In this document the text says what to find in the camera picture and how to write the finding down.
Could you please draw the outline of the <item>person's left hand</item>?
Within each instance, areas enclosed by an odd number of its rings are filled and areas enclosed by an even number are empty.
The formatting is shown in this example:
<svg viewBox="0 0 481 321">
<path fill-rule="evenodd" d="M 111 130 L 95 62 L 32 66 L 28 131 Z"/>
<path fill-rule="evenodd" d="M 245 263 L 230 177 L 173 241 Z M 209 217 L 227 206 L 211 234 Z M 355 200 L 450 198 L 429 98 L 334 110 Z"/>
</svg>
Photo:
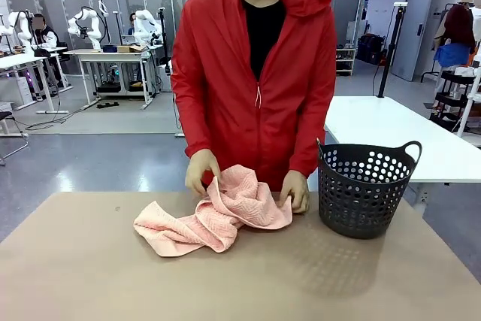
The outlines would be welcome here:
<svg viewBox="0 0 481 321">
<path fill-rule="evenodd" d="M 293 213 L 307 211 L 309 207 L 307 178 L 299 171 L 290 170 L 284 177 L 278 206 L 282 207 L 288 199 L 290 199 Z"/>
</svg>

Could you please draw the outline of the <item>person's right hand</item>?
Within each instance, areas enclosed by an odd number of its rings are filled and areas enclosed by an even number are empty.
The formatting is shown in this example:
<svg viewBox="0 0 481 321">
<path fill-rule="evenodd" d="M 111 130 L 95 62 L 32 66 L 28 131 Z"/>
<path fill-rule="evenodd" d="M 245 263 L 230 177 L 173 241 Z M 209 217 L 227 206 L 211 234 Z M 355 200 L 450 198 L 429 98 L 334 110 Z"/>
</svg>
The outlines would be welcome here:
<svg viewBox="0 0 481 321">
<path fill-rule="evenodd" d="M 219 164 L 209 149 L 199 150 L 194 153 L 186 169 L 186 187 L 200 196 L 206 193 L 202 183 L 202 177 L 206 171 L 210 171 L 215 177 L 221 177 Z"/>
</svg>

